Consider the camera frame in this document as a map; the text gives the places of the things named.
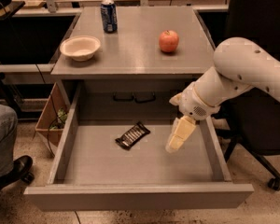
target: jeans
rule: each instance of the jeans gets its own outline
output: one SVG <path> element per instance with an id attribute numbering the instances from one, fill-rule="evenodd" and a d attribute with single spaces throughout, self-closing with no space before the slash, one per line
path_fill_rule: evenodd
<path id="1" fill-rule="evenodd" d="M 13 169 L 13 148 L 17 135 L 17 114 L 6 105 L 0 105 L 0 176 Z"/>

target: floor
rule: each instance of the floor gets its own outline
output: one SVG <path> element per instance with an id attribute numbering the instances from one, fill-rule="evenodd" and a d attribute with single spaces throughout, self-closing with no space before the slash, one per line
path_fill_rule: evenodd
<path id="1" fill-rule="evenodd" d="M 34 159 L 35 181 L 44 185 L 52 163 L 49 150 L 35 134 L 35 122 L 20 122 L 14 156 Z M 269 157 L 280 171 L 280 156 Z M 280 223 L 280 191 L 266 187 L 270 174 L 240 146 L 228 163 L 235 183 L 251 183 L 255 192 L 236 209 L 163 211 L 42 212 L 23 196 L 26 185 L 18 181 L 0 192 L 0 224 L 106 224 L 106 223 Z"/>

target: black chair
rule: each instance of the black chair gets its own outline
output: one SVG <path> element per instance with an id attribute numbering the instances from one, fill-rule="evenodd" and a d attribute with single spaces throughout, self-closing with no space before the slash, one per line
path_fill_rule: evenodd
<path id="1" fill-rule="evenodd" d="M 230 0 L 224 38 L 235 36 L 254 41 L 280 61 L 280 0 Z M 280 104 L 253 89 L 225 102 L 215 118 L 225 118 L 231 128 L 217 130 L 231 139 L 225 160 L 241 144 L 274 176 L 268 186 L 280 190 L 280 174 L 264 158 L 280 155 Z"/>

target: white bowl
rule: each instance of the white bowl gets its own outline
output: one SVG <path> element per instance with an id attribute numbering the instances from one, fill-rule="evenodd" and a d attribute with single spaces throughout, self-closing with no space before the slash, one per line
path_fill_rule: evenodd
<path id="1" fill-rule="evenodd" d="M 96 50 L 101 47 L 98 38 L 89 35 L 77 35 L 70 37 L 60 45 L 63 55 L 71 57 L 75 61 L 84 62 L 90 59 Z"/>

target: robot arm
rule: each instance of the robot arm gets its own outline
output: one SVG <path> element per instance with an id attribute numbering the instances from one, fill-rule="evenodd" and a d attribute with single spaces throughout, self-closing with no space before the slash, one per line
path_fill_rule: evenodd
<path id="1" fill-rule="evenodd" d="M 227 39 L 215 50 L 214 64 L 170 99 L 184 117 L 175 120 L 168 152 L 179 150 L 195 130 L 197 120 L 217 113 L 224 101 L 254 87 L 280 102 L 280 62 L 257 44 L 240 37 Z"/>

